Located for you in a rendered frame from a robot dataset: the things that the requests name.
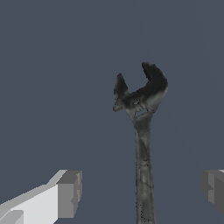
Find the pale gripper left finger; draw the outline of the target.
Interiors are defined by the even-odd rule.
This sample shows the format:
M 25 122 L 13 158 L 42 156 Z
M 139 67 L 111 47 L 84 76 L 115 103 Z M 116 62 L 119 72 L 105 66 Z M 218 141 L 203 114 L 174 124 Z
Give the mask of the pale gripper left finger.
M 82 195 L 82 171 L 59 170 L 45 185 L 0 205 L 0 224 L 54 224 L 73 218 Z

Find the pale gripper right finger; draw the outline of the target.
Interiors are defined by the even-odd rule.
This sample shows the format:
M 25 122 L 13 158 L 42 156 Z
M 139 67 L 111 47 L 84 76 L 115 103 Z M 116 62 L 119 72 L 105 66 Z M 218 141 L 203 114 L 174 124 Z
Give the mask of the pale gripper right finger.
M 224 214 L 224 170 L 202 171 L 200 178 L 203 196 Z

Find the dark grey adjustable wrench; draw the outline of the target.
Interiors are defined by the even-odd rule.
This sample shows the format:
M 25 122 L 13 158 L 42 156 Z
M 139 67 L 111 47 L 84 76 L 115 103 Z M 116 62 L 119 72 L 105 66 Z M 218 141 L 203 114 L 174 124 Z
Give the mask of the dark grey adjustable wrench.
M 130 93 L 123 76 L 115 81 L 115 106 L 123 109 L 135 129 L 136 137 L 136 224 L 157 224 L 151 162 L 151 119 L 168 90 L 165 74 L 150 62 L 142 68 L 148 79 L 144 87 Z

